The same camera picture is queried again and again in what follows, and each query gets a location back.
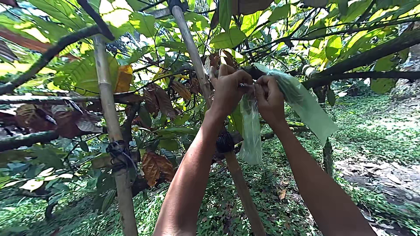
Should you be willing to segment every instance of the fallen leaf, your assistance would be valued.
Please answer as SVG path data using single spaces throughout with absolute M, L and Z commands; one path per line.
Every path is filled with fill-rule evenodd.
M 118 68 L 115 92 L 128 92 L 131 81 L 133 81 L 133 68 L 131 65 L 120 66 Z
M 285 189 L 283 189 L 283 190 L 280 192 L 279 197 L 280 197 L 280 200 L 283 200 L 283 199 L 286 197 L 286 190 L 285 190 Z
M 191 93 L 189 90 L 180 82 L 172 81 L 172 88 L 185 100 L 191 100 Z
M 143 155 L 142 170 L 149 186 L 154 186 L 161 175 L 168 182 L 171 182 L 175 175 L 172 163 L 166 157 L 151 151 Z

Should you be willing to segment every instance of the yellow leaf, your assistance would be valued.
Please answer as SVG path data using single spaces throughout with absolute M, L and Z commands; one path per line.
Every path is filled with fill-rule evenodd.
M 115 92 L 128 92 L 132 80 L 133 68 L 131 67 L 131 65 L 120 66 L 118 68 L 118 79 Z
M 280 192 L 279 197 L 280 197 L 280 200 L 283 200 L 283 199 L 286 197 L 286 190 L 285 190 L 285 189 L 283 189 L 283 190 Z

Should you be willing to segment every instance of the wooden pole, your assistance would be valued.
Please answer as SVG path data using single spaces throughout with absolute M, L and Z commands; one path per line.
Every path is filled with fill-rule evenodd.
M 93 37 L 95 48 L 96 72 L 102 108 L 108 129 L 110 142 L 123 140 L 120 123 L 115 109 L 113 89 L 109 80 L 108 53 L 105 50 L 105 41 L 101 34 Z M 128 171 L 123 168 L 114 173 L 118 193 L 118 210 L 125 236 L 137 236 L 137 224 L 134 216 L 133 196 L 131 194 Z
M 198 54 L 198 50 L 195 46 L 191 32 L 189 31 L 189 28 L 185 22 L 184 13 L 182 12 L 182 9 L 179 6 L 174 6 L 172 8 L 172 14 L 175 18 L 175 21 L 178 24 L 182 38 L 184 39 L 189 56 L 191 58 L 192 64 L 194 65 L 195 73 L 198 76 L 200 88 L 204 99 L 206 100 L 207 108 L 210 108 L 212 104 L 212 100 L 210 99 L 210 84 L 206 75 L 204 74 L 203 63 L 201 62 L 201 58 Z M 235 153 L 232 150 L 231 152 L 224 153 L 224 155 L 229 167 L 229 171 L 231 172 L 232 178 L 234 180 L 235 187 L 238 191 L 239 198 L 241 199 L 242 205 L 245 209 L 245 213 L 249 218 L 251 229 L 254 232 L 254 235 L 266 236 L 263 223 L 261 222 L 257 208 L 255 207 L 255 204 L 252 201 L 251 194 L 249 193 L 247 183 L 244 179 L 241 167 L 239 166 Z

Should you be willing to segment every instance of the twig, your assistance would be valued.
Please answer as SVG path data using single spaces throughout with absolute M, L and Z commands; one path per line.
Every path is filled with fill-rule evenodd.
M 38 73 L 42 68 L 44 68 L 59 52 L 61 52 L 65 47 L 69 46 L 72 43 L 79 41 L 85 37 L 98 34 L 99 27 L 97 25 L 89 26 L 83 28 L 79 31 L 76 31 L 72 34 L 62 37 L 57 44 L 50 47 L 42 56 L 27 70 L 25 73 L 20 75 L 18 78 L 7 82 L 4 85 L 0 86 L 0 95 L 12 92 L 16 87 L 24 84 L 25 82 L 32 79 L 32 77 Z

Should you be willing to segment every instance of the grass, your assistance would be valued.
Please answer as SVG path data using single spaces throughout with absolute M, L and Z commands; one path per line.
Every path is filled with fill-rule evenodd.
M 331 137 L 334 156 L 396 161 L 404 165 L 419 163 L 419 126 L 414 123 L 418 113 L 383 112 L 389 108 L 388 96 L 354 97 L 337 101 L 329 109 L 335 115 L 340 130 Z M 308 152 L 322 161 L 322 147 L 310 133 L 299 134 L 298 139 Z M 268 235 L 319 235 L 313 218 L 304 206 L 293 180 L 284 150 L 277 139 L 262 144 L 263 164 L 247 165 L 240 161 L 245 180 L 260 212 Z M 249 221 L 228 171 L 215 164 L 210 173 L 206 194 L 199 211 L 198 235 L 250 235 Z M 337 182 L 361 207 L 372 213 L 377 223 L 397 223 L 413 234 L 420 232 L 420 206 L 388 203 L 375 191 L 357 187 L 337 177 Z M 151 235 L 168 184 L 151 189 L 146 195 L 134 198 L 139 235 Z M 284 199 L 280 192 L 286 190 Z M 0 231 L 7 227 L 25 226 L 25 235 L 60 236 L 122 235 L 119 213 L 112 205 L 105 213 L 92 210 L 90 195 L 68 196 L 60 201 L 55 219 L 44 220 L 45 201 L 10 198 L 0 202 Z

